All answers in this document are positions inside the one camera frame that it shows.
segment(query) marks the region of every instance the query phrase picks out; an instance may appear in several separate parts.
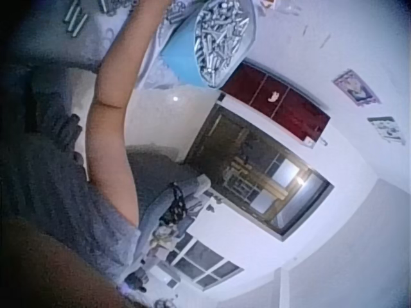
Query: ceiling light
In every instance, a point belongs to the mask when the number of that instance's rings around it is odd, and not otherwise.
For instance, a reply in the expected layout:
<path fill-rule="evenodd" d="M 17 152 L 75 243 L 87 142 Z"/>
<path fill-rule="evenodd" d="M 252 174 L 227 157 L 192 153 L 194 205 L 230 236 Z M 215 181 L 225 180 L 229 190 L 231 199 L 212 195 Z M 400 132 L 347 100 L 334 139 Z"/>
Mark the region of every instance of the ceiling light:
<path fill-rule="evenodd" d="M 297 177 L 297 182 L 298 182 L 298 184 L 300 184 L 300 185 L 304 185 L 306 182 L 302 179 L 302 178 L 300 178 L 299 176 Z"/>

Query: person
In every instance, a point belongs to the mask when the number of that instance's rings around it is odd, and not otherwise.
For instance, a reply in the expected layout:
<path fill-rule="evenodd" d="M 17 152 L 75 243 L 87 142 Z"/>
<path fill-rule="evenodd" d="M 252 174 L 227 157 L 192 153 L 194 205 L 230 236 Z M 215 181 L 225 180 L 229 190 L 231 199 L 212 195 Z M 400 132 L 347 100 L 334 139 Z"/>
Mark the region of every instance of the person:
<path fill-rule="evenodd" d="M 111 307 L 124 305 L 106 281 L 116 281 L 130 265 L 139 237 L 125 114 L 147 47 L 170 4 L 140 0 L 101 63 L 86 127 L 89 181 L 74 152 L 79 118 L 53 112 L 61 107 L 50 97 L 37 105 L 24 131 L 2 132 L 1 265 L 8 270 L 1 276 L 14 300 L 27 290 L 29 298 L 62 307 L 100 307 L 96 303 L 105 300 Z"/>

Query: red cabinet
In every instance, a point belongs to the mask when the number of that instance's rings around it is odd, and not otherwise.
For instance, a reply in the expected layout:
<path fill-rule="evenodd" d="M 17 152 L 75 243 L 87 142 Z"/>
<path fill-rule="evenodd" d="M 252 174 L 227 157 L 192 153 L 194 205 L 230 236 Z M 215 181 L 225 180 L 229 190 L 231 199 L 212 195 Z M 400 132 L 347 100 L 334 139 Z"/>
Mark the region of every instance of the red cabinet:
<path fill-rule="evenodd" d="M 272 119 L 301 140 L 317 141 L 329 116 L 310 100 L 290 89 Z"/>
<path fill-rule="evenodd" d="M 267 76 L 250 105 L 267 117 L 272 117 L 287 90 L 287 85 Z"/>
<path fill-rule="evenodd" d="M 249 104 L 305 141 L 318 141 L 329 121 L 316 104 L 291 86 L 247 63 L 242 63 L 222 90 Z"/>
<path fill-rule="evenodd" d="M 267 74 L 247 64 L 240 64 L 222 90 L 249 104 Z"/>

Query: metal bolt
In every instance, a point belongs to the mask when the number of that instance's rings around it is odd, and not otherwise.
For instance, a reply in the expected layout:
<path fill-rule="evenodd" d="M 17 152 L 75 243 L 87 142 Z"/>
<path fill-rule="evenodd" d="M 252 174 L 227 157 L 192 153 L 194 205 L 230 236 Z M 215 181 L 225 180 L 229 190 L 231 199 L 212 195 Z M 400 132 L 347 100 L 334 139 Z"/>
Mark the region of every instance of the metal bolt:
<path fill-rule="evenodd" d="M 195 56 L 203 79 L 216 86 L 230 67 L 250 18 L 238 0 L 209 0 L 197 17 Z"/>

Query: picture on wall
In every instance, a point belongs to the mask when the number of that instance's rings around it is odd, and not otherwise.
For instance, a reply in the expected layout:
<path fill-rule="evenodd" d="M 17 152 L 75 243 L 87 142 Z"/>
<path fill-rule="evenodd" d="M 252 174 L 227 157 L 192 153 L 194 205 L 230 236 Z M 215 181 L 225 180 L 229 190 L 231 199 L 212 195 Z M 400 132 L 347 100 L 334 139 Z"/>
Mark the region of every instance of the picture on wall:
<path fill-rule="evenodd" d="M 333 83 L 357 106 L 381 103 L 370 87 L 352 69 L 337 77 Z"/>
<path fill-rule="evenodd" d="M 405 139 L 393 117 L 369 117 L 368 121 L 386 141 L 399 142 L 402 145 L 405 144 Z"/>

